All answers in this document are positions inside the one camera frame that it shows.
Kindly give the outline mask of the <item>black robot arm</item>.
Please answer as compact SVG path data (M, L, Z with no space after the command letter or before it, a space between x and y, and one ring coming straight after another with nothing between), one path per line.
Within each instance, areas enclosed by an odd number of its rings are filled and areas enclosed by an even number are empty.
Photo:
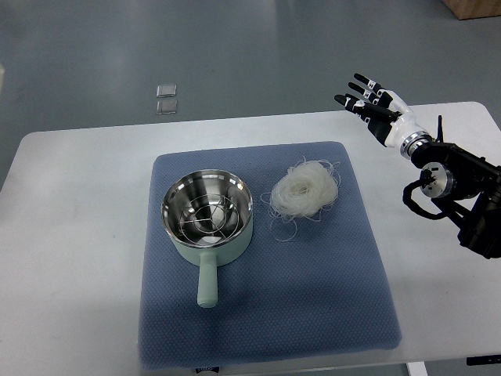
M500 167L488 163L438 135L416 132L401 152L420 169L418 180L403 190L403 203L430 220L450 219L461 246L486 259L500 257Z

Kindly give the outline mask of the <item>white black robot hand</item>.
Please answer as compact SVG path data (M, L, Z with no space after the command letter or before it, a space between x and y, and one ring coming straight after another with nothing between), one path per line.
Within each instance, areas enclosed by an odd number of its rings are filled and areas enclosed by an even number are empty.
M359 117L380 144L410 159L413 144L431 141L400 96L362 74L355 74L354 79L348 84L353 93L337 94L334 100Z

